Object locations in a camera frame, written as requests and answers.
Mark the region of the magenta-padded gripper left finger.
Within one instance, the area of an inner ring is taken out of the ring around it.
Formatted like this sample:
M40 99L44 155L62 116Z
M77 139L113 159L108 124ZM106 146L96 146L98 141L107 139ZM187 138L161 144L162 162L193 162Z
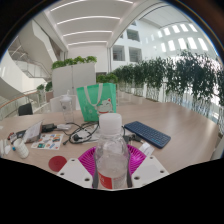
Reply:
M84 188L98 187L98 174L94 160L95 148L84 152L79 158L71 158L57 175Z

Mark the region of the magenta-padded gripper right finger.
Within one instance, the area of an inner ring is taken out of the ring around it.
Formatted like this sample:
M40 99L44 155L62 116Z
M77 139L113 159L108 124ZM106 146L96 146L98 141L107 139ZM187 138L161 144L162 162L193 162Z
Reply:
M152 155L154 148L144 143L140 148L129 145L130 152L127 185L140 188L168 175L168 171Z

